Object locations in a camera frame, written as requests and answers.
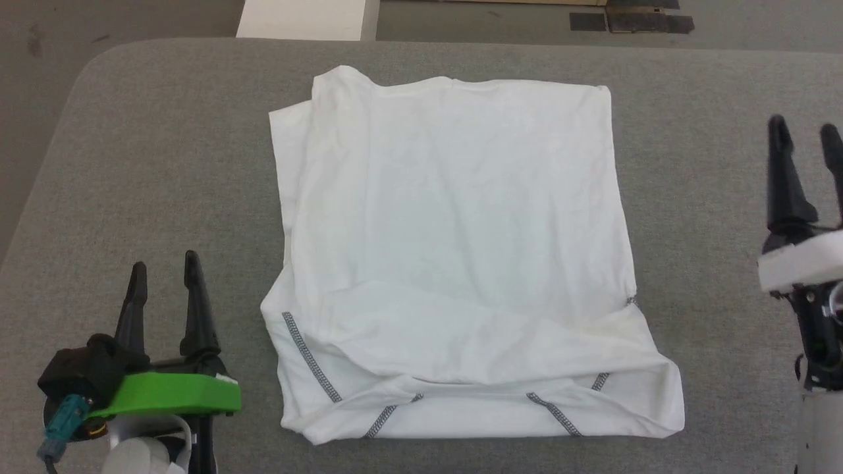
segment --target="gray floor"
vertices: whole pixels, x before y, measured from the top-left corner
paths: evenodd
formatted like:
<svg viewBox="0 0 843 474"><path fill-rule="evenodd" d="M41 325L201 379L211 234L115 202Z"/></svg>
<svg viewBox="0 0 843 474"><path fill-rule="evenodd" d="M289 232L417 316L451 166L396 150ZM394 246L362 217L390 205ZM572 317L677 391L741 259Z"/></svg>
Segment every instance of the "gray floor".
<svg viewBox="0 0 843 474"><path fill-rule="evenodd" d="M839 0L680 3L680 12L694 17L691 35L571 32L567 15L582 8L384 0L378 39L843 52ZM234 35L242 5L243 0L0 2L0 261L85 63L121 43Z"/></svg>

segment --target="gray table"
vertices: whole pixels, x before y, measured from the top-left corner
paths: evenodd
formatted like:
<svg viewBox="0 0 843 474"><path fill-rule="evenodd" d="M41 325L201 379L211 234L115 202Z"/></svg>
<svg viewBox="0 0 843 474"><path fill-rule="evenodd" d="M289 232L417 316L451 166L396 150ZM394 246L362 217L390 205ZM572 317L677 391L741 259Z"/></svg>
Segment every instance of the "gray table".
<svg viewBox="0 0 843 474"><path fill-rule="evenodd" d="M606 84L639 302L682 370L687 428L668 439L347 440L283 430L258 305L281 269L266 113L350 64L383 84L445 74ZM147 348L175 355L197 250L244 410L217 423L223 472L790 472L797 326L760 291L765 122L790 121L808 197L836 220L819 158L843 124L843 58L626 48L274 40L123 46L76 82L0 271L2 472L38 472L35 380L59 347L113 331L131 265L149 268ZM99 471L105 443L62 473Z"/></svg>

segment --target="folded shirt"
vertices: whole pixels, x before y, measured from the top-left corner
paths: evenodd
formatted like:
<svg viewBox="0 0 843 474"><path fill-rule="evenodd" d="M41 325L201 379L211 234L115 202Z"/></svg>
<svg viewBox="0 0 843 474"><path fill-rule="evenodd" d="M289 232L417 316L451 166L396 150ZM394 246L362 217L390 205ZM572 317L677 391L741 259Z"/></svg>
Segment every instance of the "folded shirt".
<svg viewBox="0 0 843 474"><path fill-rule="evenodd" d="M605 87L338 67L270 122L285 251L261 310L283 427L315 444L684 427L635 303Z"/></svg>

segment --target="green 3d-printed part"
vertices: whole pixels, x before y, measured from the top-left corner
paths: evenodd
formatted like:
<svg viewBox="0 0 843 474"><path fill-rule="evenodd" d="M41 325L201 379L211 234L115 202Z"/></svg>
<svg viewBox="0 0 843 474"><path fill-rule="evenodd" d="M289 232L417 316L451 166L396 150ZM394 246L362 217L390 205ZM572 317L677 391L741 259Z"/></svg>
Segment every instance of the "green 3d-printed part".
<svg viewBox="0 0 843 474"><path fill-rule="evenodd" d="M107 408L88 418L115 415L206 415L240 411L240 387L203 374L128 375Z"/></svg>

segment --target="blue connector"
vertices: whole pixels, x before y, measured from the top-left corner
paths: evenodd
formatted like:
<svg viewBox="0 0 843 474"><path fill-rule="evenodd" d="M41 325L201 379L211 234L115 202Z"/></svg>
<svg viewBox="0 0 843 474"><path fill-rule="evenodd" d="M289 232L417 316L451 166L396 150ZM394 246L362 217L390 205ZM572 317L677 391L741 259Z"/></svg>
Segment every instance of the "blue connector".
<svg viewBox="0 0 843 474"><path fill-rule="evenodd" d="M82 426L91 407L79 395L68 395L62 400L56 414L47 424L44 442L38 448L38 457L44 461L58 462L73 433Z"/></svg>

